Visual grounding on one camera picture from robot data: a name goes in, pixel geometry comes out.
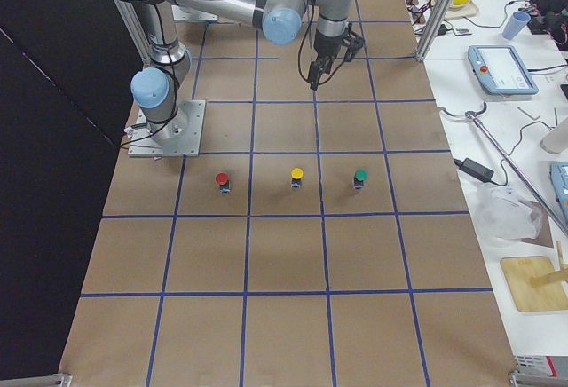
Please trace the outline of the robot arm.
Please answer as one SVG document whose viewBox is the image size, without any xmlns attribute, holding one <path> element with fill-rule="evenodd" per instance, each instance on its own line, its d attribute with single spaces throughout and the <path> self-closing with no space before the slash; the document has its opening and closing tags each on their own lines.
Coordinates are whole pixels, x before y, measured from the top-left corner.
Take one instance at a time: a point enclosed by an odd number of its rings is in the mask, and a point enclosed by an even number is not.
<svg viewBox="0 0 568 387">
<path fill-rule="evenodd" d="M 306 10 L 318 15 L 314 49 L 305 81 L 312 90 L 337 70 L 335 61 L 353 60 L 364 40 L 351 29 L 352 0 L 115 0 L 136 45 L 146 49 L 146 67 L 130 81 L 142 123 L 126 142 L 134 157 L 179 157 L 199 153 L 206 103 L 182 101 L 178 90 L 189 72 L 192 56 L 179 41 L 174 10 L 206 14 L 249 24 L 276 45 L 293 42 Z"/>
</svg>

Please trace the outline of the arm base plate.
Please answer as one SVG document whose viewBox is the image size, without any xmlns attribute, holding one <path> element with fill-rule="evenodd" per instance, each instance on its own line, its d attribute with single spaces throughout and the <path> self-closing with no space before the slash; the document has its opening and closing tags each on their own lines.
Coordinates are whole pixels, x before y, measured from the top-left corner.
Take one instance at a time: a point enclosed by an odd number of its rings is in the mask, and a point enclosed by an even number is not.
<svg viewBox="0 0 568 387">
<path fill-rule="evenodd" d="M 177 5 L 171 6 L 173 18 L 176 23 L 202 23 L 217 22 L 218 16 L 208 12 L 185 8 Z"/>
<path fill-rule="evenodd" d="M 146 117 L 138 110 L 135 129 L 129 138 L 130 157 L 196 157 L 200 153 L 201 134 L 205 117 L 205 100 L 183 100 L 177 103 L 177 115 L 162 130 L 153 134 L 147 128 Z"/>
</svg>

